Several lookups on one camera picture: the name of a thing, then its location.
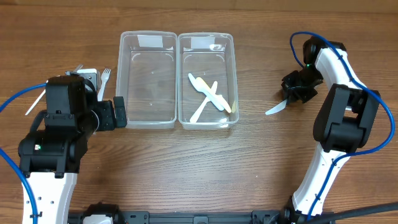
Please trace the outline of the metal fork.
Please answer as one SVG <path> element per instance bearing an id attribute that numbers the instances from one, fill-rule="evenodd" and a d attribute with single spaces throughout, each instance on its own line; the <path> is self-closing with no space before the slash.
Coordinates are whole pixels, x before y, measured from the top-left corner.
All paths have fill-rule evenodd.
<path id="1" fill-rule="evenodd" d="M 71 75 L 71 73 L 76 73 L 77 71 L 79 71 L 79 69 L 81 69 L 83 67 L 83 64 L 79 64 L 73 71 L 66 71 L 65 75 Z"/>

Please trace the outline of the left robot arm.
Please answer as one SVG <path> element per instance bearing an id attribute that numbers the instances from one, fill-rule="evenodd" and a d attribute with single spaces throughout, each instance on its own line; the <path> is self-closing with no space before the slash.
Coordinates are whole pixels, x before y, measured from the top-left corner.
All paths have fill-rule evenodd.
<path id="1" fill-rule="evenodd" d="M 66 223 L 88 140 L 98 131 L 127 125 L 124 98 L 98 101 L 96 87 L 81 76 L 52 77 L 40 111 L 19 143 L 24 189 L 23 223 Z"/>

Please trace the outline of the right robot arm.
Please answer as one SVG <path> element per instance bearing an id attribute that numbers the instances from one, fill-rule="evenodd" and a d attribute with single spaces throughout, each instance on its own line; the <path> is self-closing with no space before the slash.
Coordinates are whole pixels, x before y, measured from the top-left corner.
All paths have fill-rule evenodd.
<path id="1" fill-rule="evenodd" d="M 284 100 L 306 103 L 316 87 L 328 94 L 315 119 L 315 153 L 299 188 L 280 214 L 279 223 L 303 223 L 322 214 L 323 203 L 350 154 L 368 141 L 379 102 L 360 89 L 347 60 L 345 46 L 312 36 L 303 44 L 303 64 L 282 79 Z"/>

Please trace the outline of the yellow plastic knife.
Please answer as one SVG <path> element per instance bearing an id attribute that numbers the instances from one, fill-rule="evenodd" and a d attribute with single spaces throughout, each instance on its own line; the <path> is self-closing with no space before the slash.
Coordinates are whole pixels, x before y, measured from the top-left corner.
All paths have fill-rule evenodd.
<path id="1" fill-rule="evenodd" d="M 221 95 L 216 94 L 216 97 L 220 100 L 221 105 L 224 106 L 224 110 L 226 110 L 228 113 L 231 113 L 231 107 L 228 102 Z"/>

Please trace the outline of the light blue plastic knife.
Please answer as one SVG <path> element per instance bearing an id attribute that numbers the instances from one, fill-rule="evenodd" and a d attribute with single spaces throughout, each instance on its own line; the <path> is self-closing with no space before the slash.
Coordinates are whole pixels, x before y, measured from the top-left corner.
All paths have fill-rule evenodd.
<path id="1" fill-rule="evenodd" d="M 272 114 L 276 114 L 282 110 L 285 109 L 287 105 L 287 100 L 284 100 L 282 102 L 280 102 L 278 105 L 274 106 L 273 108 L 269 109 L 268 111 L 265 112 L 265 115 L 272 115 Z"/>

